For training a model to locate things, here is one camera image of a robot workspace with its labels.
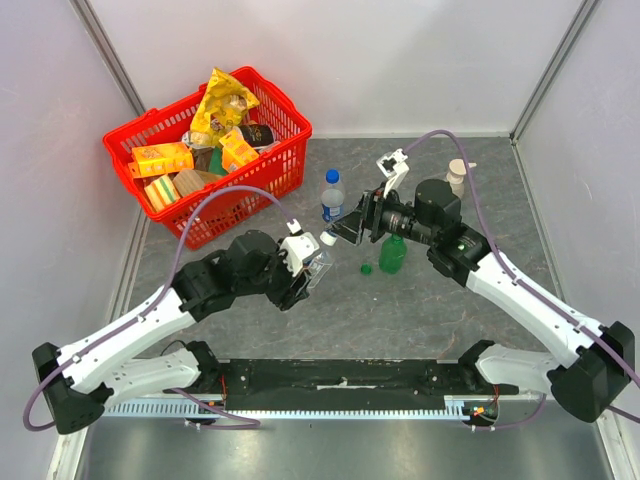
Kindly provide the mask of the white blue bottle cap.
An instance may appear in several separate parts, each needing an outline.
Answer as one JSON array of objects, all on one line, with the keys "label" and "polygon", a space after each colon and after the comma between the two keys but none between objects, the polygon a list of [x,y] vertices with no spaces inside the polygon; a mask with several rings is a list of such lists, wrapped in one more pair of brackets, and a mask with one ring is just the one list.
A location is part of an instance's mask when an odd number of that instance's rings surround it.
[{"label": "white blue bottle cap", "polygon": [[337,237],[329,231],[323,231],[320,234],[320,240],[327,246],[333,246],[337,241]]}]

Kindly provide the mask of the green plastic bottle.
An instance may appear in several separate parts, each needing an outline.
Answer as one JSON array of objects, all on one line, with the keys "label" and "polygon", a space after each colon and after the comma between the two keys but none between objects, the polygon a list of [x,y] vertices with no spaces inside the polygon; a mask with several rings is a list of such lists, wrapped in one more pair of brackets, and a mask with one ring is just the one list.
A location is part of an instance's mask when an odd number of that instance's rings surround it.
[{"label": "green plastic bottle", "polygon": [[407,254],[407,246],[402,237],[392,234],[387,238],[381,247],[378,265],[381,271],[387,274],[398,273]]}]

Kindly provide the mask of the blue cap drink bottle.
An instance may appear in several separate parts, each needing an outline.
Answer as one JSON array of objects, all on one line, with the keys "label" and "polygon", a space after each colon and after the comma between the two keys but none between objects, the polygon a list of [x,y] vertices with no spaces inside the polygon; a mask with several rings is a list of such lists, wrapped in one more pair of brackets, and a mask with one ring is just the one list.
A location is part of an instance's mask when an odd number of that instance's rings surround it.
[{"label": "blue cap drink bottle", "polygon": [[345,188],[342,176],[336,169],[329,169],[325,174],[325,184],[321,190],[322,218],[329,223],[343,215]]}]

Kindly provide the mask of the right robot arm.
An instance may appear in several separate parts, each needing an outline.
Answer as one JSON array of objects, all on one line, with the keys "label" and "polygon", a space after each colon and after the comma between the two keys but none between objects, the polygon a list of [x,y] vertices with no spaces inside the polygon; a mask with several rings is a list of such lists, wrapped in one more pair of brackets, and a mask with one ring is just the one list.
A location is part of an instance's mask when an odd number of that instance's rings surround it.
[{"label": "right robot arm", "polygon": [[458,368],[467,392],[508,384],[552,396],[566,412],[592,423],[631,382],[635,336],[624,324],[590,318],[524,275],[480,232],[463,223],[461,201],[450,185],[424,180],[411,204],[386,187],[365,192],[357,207],[332,222],[321,238],[358,245],[386,234],[427,246],[427,258],[443,276],[506,312],[546,348],[512,350],[491,341],[476,345]]}]

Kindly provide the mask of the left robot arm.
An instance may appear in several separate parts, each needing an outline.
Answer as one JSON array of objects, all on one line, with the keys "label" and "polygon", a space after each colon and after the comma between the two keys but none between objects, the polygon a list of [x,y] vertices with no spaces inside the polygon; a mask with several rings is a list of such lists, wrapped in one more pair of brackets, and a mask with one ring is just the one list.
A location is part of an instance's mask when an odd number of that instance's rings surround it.
[{"label": "left robot arm", "polygon": [[61,435],[98,420],[105,410],[157,390],[216,388],[220,369],[203,343],[167,361],[140,360],[157,341],[227,310],[239,297],[264,295],[286,311],[307,298],[308,264],[319,251],[309,232],[281,240],[250,230],[226,249],[173,270],[145,302],[103,329],[64,347],[45,342],[32,352],[42,396]]}]

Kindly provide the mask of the clear Pocari Sweat bottle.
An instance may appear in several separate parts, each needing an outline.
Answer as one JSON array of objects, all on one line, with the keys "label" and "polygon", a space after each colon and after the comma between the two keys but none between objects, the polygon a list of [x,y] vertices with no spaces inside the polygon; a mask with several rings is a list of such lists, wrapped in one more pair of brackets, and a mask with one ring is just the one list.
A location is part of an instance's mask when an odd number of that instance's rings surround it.
[{"label": "clear Pocari Sweat bottle", "polygon": [[320,251],[308,265],[310,280],[307,285],[309,290],[314,289],[334,264],[332,256],[333,246],[323,244],[319,237]]}]

